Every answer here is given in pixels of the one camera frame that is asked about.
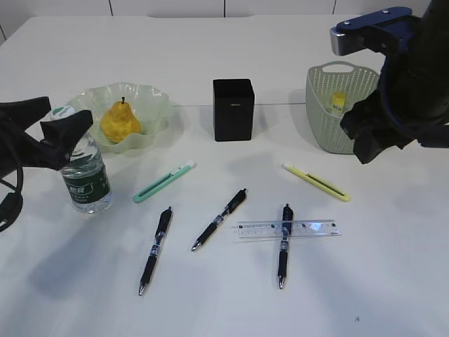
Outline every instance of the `pear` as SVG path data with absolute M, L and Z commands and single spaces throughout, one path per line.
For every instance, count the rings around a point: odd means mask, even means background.
M 100 127 L 108 140 L 120 143 L 131 133 L 140 133 L 142 126 L 135 118 L 130 105 L 122 97 L 103 115 Z

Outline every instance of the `plastic basket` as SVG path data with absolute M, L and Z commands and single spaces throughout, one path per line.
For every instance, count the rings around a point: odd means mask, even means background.
M 349 72 L 325 72 L 330 65 L 346 65 Z M 352 109 L 354 103 L 367 98 L 377 86 L 379 74 L 366 67 L 348 62 L 330 62 L 309 69 L 306 84 L 306 110 L 311 129 L 318 144 L 326 151 L 339 154 L 353 154 L 354 141 L 340 128 L 341 117 L 330 113 L 334 92 L 346 95 L 343 112 Z

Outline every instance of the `mint green box cutter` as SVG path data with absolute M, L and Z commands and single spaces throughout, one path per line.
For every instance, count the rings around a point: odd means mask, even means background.
M 189 160 L 177 168 L 172 170 L 170 173 L 166 174 L 164 177 L 159 179 L 158 181 L 152 183 L 150 186 L 146 187 L 139 193 L 134 196 L 134 202 L 139 204 L 140 202 L 150 198 L 153 194 L 156 194 L 158 191 L 162 190 L 165 186 L 178 179 L 180 176 L 186 174 L 190 171 L 190 169 L 195 167 L 195 162 L 193 160 Z

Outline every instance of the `clear plastic ruler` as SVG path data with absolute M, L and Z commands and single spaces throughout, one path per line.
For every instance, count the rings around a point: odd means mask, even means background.
M 282 224 L 291 223 L 290 237 L 323 237 L 342 233 L 334 220 L 240 221 L 236 229 L 240 239 L 275 239 L 282 237 Z

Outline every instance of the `wavy glass bowl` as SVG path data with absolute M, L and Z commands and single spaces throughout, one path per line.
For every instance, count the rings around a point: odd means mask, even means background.
M 100 120 L 108 109 L 125 97 L 134 115 L 142 124 L 142 133 L 132 133 L 120 143 L 106 139 L 100 128 Z M 89 133 L 94 137 L 102 152 L 122 153 L 129 149 L 143 148 L 151 144 L 154 135 L 162 129 L 162 121 L 173 112 L 168 95 L 153 86 L 118 82 L 98 88 L 90 88 L 70 100 L 67 105 L 77 111 L 90 110 L 93 125 Z

